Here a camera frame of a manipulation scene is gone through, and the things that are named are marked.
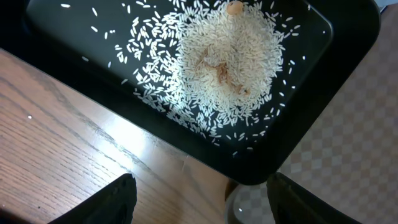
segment checkered placemat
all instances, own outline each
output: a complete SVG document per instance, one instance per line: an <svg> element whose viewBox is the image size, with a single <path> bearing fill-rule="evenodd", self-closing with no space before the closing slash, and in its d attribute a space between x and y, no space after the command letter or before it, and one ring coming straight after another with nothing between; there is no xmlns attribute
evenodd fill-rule
<svg viewBox="0 0 398 224"><path fill-rule="evenodd" d="M398 222L398 5L280 172L361 223ZM274 223L266 184L243 187L243 223Z"/></svg>

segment wood grain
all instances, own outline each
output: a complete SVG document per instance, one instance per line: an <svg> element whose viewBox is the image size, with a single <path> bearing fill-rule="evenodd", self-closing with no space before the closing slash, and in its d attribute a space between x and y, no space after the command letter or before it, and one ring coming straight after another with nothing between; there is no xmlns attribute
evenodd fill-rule
<svg viewBox="0 0 398 224"><path fill-rule="evenodd" d="M126 172L133 223L223 223L225 176L0 50L0 209L47 223Z"/></svg>

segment brown table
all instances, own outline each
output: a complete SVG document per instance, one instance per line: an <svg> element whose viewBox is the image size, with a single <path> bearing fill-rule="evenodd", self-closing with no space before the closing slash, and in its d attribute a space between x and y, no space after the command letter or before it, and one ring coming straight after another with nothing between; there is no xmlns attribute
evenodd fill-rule
<svg viewBox="0 0 398 224"><path fill-rule="evenodd" d="M0 209L47 223L120 175L134 223L223 223L228 179L0 49Z"/></svg>

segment black tray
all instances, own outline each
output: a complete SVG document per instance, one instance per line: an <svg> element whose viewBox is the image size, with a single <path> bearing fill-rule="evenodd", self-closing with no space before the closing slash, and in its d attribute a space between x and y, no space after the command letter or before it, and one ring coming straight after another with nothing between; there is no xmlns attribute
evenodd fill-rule
<svg viewBox="0 0 398 224"><path fill-rule="evenodd" d="M301 5L307 10L307 5L301 1L292 0L288 3L299 4L298 7ZM270 173L275 172L281 166L316 117L370 49L379 33L379 13L372 0L309 1L309 3L312 5L312 10L316 9L320 13L317 14L313 11L312 15L317 17L322 15L331 24L328 26L328 30L325 29L329 34L333 31L330 46L321 57L320 55L314 56L315 59L312 62L316 63L311 63L308 60L308 64L299 65L302 69L301 77L305 78L297 80L294 94L286 103L288 106L278 116L278 119L272 121L272 128L269 127L266 136L258 141L256 147L261 149L245 153L246 147L244 147L245 151L242 151L242 146L239 146L240 152L244 153L239 153L234 157L231 152L235 151L235 148L215 147L172 120L159 116L158 112L152 108L143 105L132 97L133 86L123 85L121 88L120 81L123 77L112 75L106 69L95 65L82 67L85 65L82 60L65 60L65 57L76 57L76 53L79 52L65 50L65 48L59 47L59 44L49 45L43 41L42 37L38 38L36 33L31 34L22 19L26 2L13 1L8 2L9 5L5 6L10 9L9 12L12 14L8 15L6 23L1 26L1 47L224 175L242 184L253 185L264 182ZM295 12L293 7L286 8L291 8L293 15L300 12L300 10ZM320 46L325 48L329 43L327 38L326 41L319 41L304 37L303 35L301 41L321 42ZM298 49L306 47L308 46L305 44L297 46ZM322 53L321 47L318 47L317 51L311 52ZM107 75L98 78L94 74Z"/></svg>

